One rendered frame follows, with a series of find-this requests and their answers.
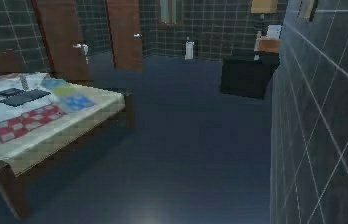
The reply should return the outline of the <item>black laptop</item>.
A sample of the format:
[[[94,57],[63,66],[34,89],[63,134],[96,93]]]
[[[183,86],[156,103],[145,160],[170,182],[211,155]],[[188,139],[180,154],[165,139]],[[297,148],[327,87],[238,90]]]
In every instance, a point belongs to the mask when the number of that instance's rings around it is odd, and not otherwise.
[[[15,96],[11,96],[6,99],[2,99],[0,100],[0,103],[3,103],[8,106],[12,106],[12,107],[18,107],[25,103],[43,98],[47,95],[50,95],[50,92],[39,90],[39,89],[33,89]]]

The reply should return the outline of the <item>brown wooden bed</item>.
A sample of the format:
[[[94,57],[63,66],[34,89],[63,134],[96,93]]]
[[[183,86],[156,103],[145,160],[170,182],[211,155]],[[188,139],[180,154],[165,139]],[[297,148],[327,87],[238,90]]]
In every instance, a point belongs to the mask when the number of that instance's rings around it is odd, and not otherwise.
[[[29,214],[24,187],[32,178],[80,147],[97,152],[111,145],[115,138],[107,129],[110,121],[125,119],[134,125],[132,94],[122,88],[95,88],[54,78],[50,72],[7,68],[0,76],[0,91],[26,92],[21,74],[29,90],[50,95],[18,107],[0,103],[0,195],[18,219]]]

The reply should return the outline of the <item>brown wooden room door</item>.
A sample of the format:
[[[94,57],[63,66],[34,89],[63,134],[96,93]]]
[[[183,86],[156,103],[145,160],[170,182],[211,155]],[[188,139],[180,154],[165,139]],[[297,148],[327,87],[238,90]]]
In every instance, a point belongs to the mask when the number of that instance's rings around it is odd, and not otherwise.
[[[142,71],[142,38],[139,0],[106,0],[114,67]]]
[[[75,0],[31,0],[51,76],[75,84],[92,81],[82,48]]]

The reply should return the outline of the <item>lamp with tan shade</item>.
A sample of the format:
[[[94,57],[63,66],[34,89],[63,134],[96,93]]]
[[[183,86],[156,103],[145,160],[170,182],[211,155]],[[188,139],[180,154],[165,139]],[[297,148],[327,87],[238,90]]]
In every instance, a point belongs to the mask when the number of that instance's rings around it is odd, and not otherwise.
[[[251,13],[258,14],[258,20],[254,27],[257,29],[259,36],[265,36],[267,25],[265,24],[265,15],[272,14],[277,11],[278,0],[252,0]]]

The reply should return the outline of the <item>brown framed window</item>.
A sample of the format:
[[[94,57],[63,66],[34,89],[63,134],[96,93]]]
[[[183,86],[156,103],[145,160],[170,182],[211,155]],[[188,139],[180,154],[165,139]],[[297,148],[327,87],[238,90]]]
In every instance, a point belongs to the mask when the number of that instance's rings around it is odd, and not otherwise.
[[[183,0],[158,0],[159,22],[168,26],[182,24],[183,20]]]

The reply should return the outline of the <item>brown wooden desk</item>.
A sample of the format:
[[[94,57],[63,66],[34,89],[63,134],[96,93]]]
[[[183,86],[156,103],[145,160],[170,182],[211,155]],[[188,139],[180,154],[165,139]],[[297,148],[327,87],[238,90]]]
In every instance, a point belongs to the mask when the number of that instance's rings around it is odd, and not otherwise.
[[[258,54],[259,52],[265,53],[278,53],[280,46],[280,40],[274,38],[268,38],[262,34],[261,31],[257,32],[256,42],[254,46],[254,52]]]

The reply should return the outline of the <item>white box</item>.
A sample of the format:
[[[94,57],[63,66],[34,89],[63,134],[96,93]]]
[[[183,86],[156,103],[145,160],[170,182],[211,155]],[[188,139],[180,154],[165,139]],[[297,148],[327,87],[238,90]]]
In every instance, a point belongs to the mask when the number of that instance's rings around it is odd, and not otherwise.
[[[281,37],[281,25],[269,25],[266,33],[268,39],[279,39]]]

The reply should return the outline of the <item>white bin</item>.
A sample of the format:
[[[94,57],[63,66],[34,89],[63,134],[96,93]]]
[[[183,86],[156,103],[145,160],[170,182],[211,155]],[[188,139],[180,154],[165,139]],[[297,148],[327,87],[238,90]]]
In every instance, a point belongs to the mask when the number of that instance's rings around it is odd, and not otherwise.
[[[185,59],[191,60],[193,58],[194,54],[194,41],[191,41],[190,38],[186,39],[186,45],[185,45]]]

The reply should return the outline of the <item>small black flat phone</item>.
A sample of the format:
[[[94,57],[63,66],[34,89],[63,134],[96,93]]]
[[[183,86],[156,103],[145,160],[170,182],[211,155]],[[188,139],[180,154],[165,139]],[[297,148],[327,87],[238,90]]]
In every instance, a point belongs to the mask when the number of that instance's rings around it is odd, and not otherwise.
[[[11,97],[11,96],[16,96],[23,93],[23,90],[18,89],[18,88],[10,88],[6,90],[0,91],[0,97]]]

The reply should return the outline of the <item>grey striped stick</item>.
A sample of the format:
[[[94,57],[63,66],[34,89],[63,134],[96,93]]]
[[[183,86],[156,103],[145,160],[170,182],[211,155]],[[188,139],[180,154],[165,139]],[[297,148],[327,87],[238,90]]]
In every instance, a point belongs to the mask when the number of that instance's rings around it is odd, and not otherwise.
[[[25,74],[21,74],[19,76],[19,78],[20,78],[20,82],[21,82],[22,88],[25,91],[29,90],[29,86],[28,86],[28,82],[27,82],[27,79],[26,79],[26,75]]]

